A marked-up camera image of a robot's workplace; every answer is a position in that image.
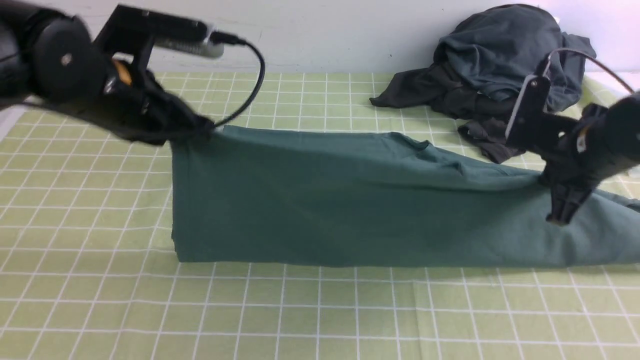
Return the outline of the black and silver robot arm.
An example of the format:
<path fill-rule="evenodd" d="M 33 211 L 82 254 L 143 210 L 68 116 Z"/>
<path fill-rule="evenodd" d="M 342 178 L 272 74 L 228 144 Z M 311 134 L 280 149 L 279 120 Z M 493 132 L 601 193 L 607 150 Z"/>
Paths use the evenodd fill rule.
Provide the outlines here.
<path fill-rule="evenodd" d="M 162 146 L 210 121 L 167 92 L 148 68 L 154 48 L 219 59 L 215 27 L 119 4 L 93 38 L 80 16 L 24 0 L 1 2 L 1 108 L 34 107 L 83 120 L 125 141 Z"/>

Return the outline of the black second robot arm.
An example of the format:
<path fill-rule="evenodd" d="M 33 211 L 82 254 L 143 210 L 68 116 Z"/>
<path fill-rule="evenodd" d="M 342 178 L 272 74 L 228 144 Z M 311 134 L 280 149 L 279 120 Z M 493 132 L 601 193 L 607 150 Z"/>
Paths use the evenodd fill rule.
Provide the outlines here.
<path fill-rule="evenodd" d="M 541 182 L 550 189 L 549 223 L 567 225 L 606 179 L 638 166 L 639 96 L 610 107 L 588 105 L 573 118 L 545 113 L 537 150 L 546 162 Z"/>

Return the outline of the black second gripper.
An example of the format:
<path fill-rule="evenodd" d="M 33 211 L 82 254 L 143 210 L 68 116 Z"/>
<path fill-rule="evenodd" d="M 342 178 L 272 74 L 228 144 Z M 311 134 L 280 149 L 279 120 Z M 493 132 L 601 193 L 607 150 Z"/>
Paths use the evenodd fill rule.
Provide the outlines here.
<path fill-rule="evenodd" d="M 552 183 L 547 223 L 566 226 L 603 181 L 640 162 L 640 105 L 589 104 L 558 142 L 545 174 Z"/>

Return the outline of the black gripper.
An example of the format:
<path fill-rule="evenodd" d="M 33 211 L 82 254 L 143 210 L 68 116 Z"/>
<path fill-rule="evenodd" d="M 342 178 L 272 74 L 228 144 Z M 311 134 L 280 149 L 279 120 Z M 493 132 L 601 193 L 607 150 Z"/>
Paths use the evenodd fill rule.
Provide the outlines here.
<path fill-rule="evenodd" d="M 108 62 L 103 90 L 75 103 L 75 117 L 128 142 L 163 146 L 208 137 L 215 124 L 167 92 L 150 70 L 124 60 Z"/>

